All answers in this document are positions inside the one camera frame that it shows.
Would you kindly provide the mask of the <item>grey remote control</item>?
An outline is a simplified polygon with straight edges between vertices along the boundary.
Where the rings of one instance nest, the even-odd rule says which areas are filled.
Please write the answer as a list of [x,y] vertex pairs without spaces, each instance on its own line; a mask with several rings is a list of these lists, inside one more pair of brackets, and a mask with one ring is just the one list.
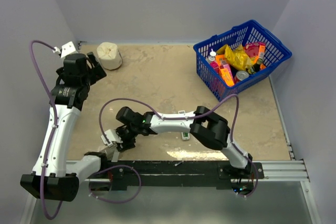
[[120,152],[116,148],[106,147],[100,150],[100,153],[105,154],[107,157],[107,160],[111,162],[117,162],[119,160]]

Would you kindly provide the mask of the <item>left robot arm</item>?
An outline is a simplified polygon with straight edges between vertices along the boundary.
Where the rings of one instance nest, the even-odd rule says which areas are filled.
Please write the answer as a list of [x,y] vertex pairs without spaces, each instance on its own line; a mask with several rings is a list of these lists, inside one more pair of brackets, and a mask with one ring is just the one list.
[[35,198],[71,202],[79,185],[92,174],[103,178],[108,174],[107,156],[87,152],[73,165],[67,165],[67,153],[76,121],[91,85],[106,77],[93,52],[65,56],[63,66],[51,91],[54,108],[50,116],[40,156],[30,174],[23,174],[20,185]]

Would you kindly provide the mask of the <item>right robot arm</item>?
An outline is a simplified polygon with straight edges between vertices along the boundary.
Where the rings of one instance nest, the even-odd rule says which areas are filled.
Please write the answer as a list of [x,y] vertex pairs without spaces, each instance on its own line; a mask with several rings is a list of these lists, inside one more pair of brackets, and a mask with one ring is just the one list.
[[203,146],[221,151],[229,160],[232,171],[239,178],[246,178],[253,171],[249,154],[233,138],[233,127],[228,121],[204,106],[182,114],[140,114],[129,107],[122,107],[116,119],[122,125],[113,132],[119,152],[135,147],[138,135],[158,135],[165,132],[188,133]]

